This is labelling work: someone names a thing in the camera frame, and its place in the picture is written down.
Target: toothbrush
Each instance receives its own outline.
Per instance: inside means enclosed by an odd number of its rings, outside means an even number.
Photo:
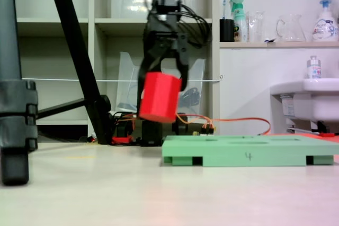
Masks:
[[[222,5],[224,6],[224,11],[222,13],[222,19],[224,20],[226,18],[226,0],[224,0]]]

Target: green spray bottle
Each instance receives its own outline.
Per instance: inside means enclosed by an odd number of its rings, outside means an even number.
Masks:
[[[230,0],[232,5],[232,14],[234,19],[234,41],[247,42],[248,29],[246,24],[246,15],[243,9],[244,0]]]

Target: label on sink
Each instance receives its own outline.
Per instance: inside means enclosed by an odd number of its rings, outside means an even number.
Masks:
[[[280,96],[282,102],[282,110],[285,116],[296,116],[293,97],[289,95]]]

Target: pump bottle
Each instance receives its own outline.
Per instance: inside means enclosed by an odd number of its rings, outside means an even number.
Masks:
[[[314,27],[313,41],[315,42],[336,42],[339,40],[338,24],[329,10],[331,0],[321,0],[323,12]]]

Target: red cylinder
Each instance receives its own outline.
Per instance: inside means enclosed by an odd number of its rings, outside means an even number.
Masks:
[[[180,89],[181,79],[173,75],[160,72],[147,73],[139,116],[154,122],[173,123]]]

